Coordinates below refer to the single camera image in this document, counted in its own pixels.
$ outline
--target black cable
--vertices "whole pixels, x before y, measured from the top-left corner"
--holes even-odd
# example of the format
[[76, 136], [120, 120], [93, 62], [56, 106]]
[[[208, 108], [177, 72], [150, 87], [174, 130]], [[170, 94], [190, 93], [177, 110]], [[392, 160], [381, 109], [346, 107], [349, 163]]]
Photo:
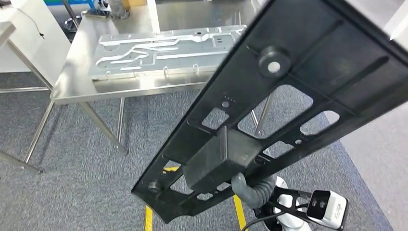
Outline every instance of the black cable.
[[13, 7], [13, 6], [11, 6], [11, 5], [9, 5], [9, 7], [18, 10], [19, 12], [21, 12], [22, 14], [24, 14], [27, 18], [29, 18], [29, 19], [34, 23], [34, 25], [36, 26], [36, 29], [37, 29], [37, 31], [38, 31], [38, 34], [39, 34], [43, 39], [45, 39], [45, 38], [44, 38], [44, 34], [39, 31], [38, 25], [37, 25], [37, 23], [34, 21], [34, 19], [33, 19], [32, 17], [30, 17], [28, 14], [26, 14], [26, 13], [25, 13], [24, 11], [22, 11], [20, 8]]
[[249, 228], [250, 226], [252, 226], [252, 225], [254, 225], [254, 224], [258, 223], [258, 222], [268, 220], [268, 219], [272, 219], [272, 218], [278, 217], [280, 215], [283, 215], [285, 213], [286, 212], [280, 212], [280, 213], [273, 214], [273, 215], [270, 215], [270, 216], [267, 216], [267, 217], [264, 217], [264, 218], [258, 218], [258, 219], [252, 220], [252, 221], [248, 222], [248, 224], [246, 224], [241, 231], [246, 230], [247, 228]]

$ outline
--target stainless steel table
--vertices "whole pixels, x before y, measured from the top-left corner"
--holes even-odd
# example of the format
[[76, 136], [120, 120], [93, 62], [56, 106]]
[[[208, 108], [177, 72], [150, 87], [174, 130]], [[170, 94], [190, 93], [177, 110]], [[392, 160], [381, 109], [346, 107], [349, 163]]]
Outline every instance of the stainless steel table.
[[[247, 24], [259, 8], [257, 1], [248, 0], [173, 2], [158, 5], [148, 1], [147, 6], [131, 8], [130, 17], [125, 20], [83, 15], [66, 63], [52, 91], [51, 100], [57, 104], [79, 103], [114, 145], [123, 151], [120, 133], [125, 97], [200, 89], [213, 73], [173, 75], [155, 81], [148, 87], [140, 84], [137, 78], [92, 81], [88, 72], [100, 36]], [[114, 98], [121, 99], [116, 137], [86, 103]], [[257, 124], [255, 114], [252, 113], [251, 116]]]

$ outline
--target metal plate with grooves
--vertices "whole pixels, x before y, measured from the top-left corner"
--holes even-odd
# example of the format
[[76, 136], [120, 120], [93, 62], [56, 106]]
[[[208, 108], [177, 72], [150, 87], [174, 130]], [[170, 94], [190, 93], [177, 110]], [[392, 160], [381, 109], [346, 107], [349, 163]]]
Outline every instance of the metal plate with grooves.
[[215, 71], [245, 25], [103, 35], [89, 75], [93, 80], [164, 77]]

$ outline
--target black plastic panel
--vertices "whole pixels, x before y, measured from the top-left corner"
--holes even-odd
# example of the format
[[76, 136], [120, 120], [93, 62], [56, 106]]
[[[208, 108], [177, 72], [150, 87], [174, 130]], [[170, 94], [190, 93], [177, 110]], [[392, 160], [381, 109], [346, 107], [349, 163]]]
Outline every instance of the black plastic panel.
[[[265, 62], [272, 61], [282, 64], [279, 73], [268, 74], [264, 69]], [[220, 128], [239, 131], [238, 123], [278, 86], [291, 85], [313, 99], [310, 108], [269, 137], [252, 138], [263, 149], [278, 141], [294, 147], [277, 159], [261, 151], [244, 171], [248, 183], [255, 184], [407, 101], [407, 61], [403, 49], [342, 0], [269, 1], [132, 193], [166, 223], [178, 216], [195, 216], [231, 197], [231, 188], [209, 188], [213, 196], [202, 201], [196, 198], [199, 192], [184, 195], [170, 190], [182, 176], [181, 168], [168, 174], [162, 171], [169, 160], [186, 165], [216, 136], [218, 130], [202, 125], [213, 108], [229, 116]], [[323, 111], [333, 111], [340, 118], [318, 134], [303, 134], [300, 127]]]

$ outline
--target floor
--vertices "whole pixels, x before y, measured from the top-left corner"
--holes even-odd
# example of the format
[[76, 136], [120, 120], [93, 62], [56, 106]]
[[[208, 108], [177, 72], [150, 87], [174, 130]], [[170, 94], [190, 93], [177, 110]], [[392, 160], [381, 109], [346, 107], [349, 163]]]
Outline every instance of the floor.
[[[22, 85], [40, 83], [31, 73], [0, 74], [2, 88]], [[0, 228], [144, 230], [145, 205], [130, 190], [196, 94], [197, 91], [184, 91], [127, 98], [123, 130], [124, 144], [129, 149], [126, 156], [111, 145], [78, 105], [56, 106], [32, 159], [32, 164], [45, 170], [44, 174], [33, 175], [0, 161]], [[2, 150], [24, 157], [48, 96], [49, 92], [0, 95]], [[266, 130], [276, 129], [308, 103], [302, 94], [281, 89], [274, 96]], [[91, 106], [115, 132], [119, 100], [92, 102]], [[258, 116], [261, 106], [256, 110]], [[327, 120], [322, 116], [311, 126], [318, 128], [325, 123]], [[254, 130], [249, 119], [240, 127], [247, 132]], [[353, 161], [343, 145], [336, 142], [279, 175], [292, 188], [332, 190], [347, 197], [351, 209], [346, 230], [393, 230]], [[247, 221], [254, 218], [245, 206], [244, 213]], [[192, 227], [199, 231], [238, 230], [232, 199], [196, 217], [178, 218], [168, 225], [153, 218], [153, 230]], [[255, 225], [250, 230], [265, 229]]]

